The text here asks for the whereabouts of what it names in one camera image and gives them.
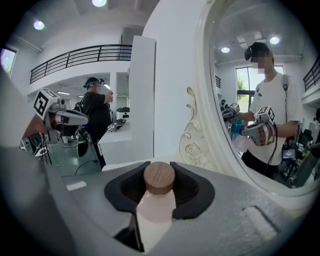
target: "black t-shirt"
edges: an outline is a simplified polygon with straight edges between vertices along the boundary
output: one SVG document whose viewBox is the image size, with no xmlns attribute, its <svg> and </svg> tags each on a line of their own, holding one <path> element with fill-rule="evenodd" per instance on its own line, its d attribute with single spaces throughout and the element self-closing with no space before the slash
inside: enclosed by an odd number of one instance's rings
<svg viewBox="0 0 320 256">
<path fill-rule="evenodd" d="M 88 126 L 91 136 L 100 139 L 111 124 L 110 110 L 105 103 L 105 95 L 87 92 L 83 97 L 83 110 L 90 120 Z"/>
</svg>

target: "ceiling light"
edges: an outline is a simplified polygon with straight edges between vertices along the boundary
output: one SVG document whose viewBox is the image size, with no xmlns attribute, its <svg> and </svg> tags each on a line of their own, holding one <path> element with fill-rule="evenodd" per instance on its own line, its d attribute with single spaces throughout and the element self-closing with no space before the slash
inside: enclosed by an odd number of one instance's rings
<svg viewBox="0 0 320 256">
<path fill-rule="evenodd" d="M 276 37 L 276 36 L 274 36 L 274 37 L 272 37 L 270 39 L 270 43 L 273 44 L 273 45 L 276 45 L 279 42 L 280 42 L 280 39 L 278 37 Z"/>
<path fill-rule="evenodd" d="M 102 7 L 102 6 L 106 5 L 107 0 L 92 0 L 92 3 L 96 7 Z"/>
<path fill-rule="evenodd" d="M 229 49 L 228 47 L 223 47 L 223 48 L 221 49 L 221 52 L 223 52 L 224 54 L 226 54 L 226 53 L 230 52 L 230 49 Z"/>
<path fill-rule="evenodd" d="M 57 91 L 58 94 L 65 94 L 65 95 L 70 95 L 71 93 L 69 92 L 64 92 L 64 91 Z"/>
<path fill-rule="evenodd" d="M 41 20 L 37 20 L 33 23 L 33 26 L 36 30 L 43 30 L 45 27 L 45 24 Z"/>
</svg>

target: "black rubber pad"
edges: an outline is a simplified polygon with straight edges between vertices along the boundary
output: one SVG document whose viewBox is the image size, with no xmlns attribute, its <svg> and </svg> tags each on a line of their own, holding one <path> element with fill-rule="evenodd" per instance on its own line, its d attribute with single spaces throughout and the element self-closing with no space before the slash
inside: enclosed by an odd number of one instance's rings
<svg viewBox="0 0 320 256">
<path fill-rule="evenodd" d="M 146 192 L 144 170 L 150 164 L 139 167 L 109 181 L 104 195 L 118 211 L 136 213 L 137 206 Z M 173 219 L 194 219 L 203 213 L 213 202 L 215 189 L 205 178 L 181 167 L 175 162 L 170 165 L 175 171 L 173 193 L 176 209 Z"/>
</svg>

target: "black cap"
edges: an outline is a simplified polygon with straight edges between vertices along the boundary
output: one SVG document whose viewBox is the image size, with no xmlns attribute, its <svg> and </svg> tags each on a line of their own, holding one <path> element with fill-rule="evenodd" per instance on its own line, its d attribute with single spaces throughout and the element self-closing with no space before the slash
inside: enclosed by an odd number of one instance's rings
<svg viewBox="0 0 320 256">
<path fill-rule="evenodd" d="M 96 81 L 99 82 L 99 80 L 98 80 L 97 78 L 95 78 L 95 77 L 90 77 L 90 78 L 85 82 L 85 84 L 83 85 L 83 87 L 84 87 L 84 88 L 87 88 L 89 84 L 91 84 L 91 83 L 93 83 L 93 82 L 96 82 Z"/>
<path fill-rule="evenodd" d="M 251 62 L 257 62 L 259 53 L 269 53 L 270 49 L 264 42 L 254 42 L 244 52 L 244 58 L 246 61 L 251 59 Z"/>
<path fill-rule="evenodd" d="M 251 46 L 251 53 L 257 54 L 258 52 L 269 53 L 270 49 L 264 42 L 254 42 Z"/>
</svg>

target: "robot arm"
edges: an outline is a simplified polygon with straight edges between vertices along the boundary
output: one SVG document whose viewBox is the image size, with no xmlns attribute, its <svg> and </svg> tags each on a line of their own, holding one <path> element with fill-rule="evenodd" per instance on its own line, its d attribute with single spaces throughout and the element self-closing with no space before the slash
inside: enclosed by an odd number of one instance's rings
<svg viewBox="0 0 320 256">
<path fill-rule="evenodd" d="M 47 130 L 47 144 L 57 143 L 61 135 L 73 135 L 78 126 L 89 122 L 87 115 L 76 110 L 68 110 L 65 100 L 48 88 L 38 91 L 33 107 Z"/>
<path fill-rule="evenodd" d="M 232 103 L 231 105 L 226 104 L 226 101 L 223 99 L 220 102 L 220 110 L 222 112 L 222 117 L 225 122 L 229 122 L 232 119 L 235 119 L 240 112 L 239 104 Z"/>
<path fill-rule="evenodd" d="M 257 146 L 269 145 L 275 141 L 277 131 L 275 114 L 270 106 L 262 107 L 255 115 L 255 123 L 240 130 L 242 136 L 249 136 Z"/>
</svg>

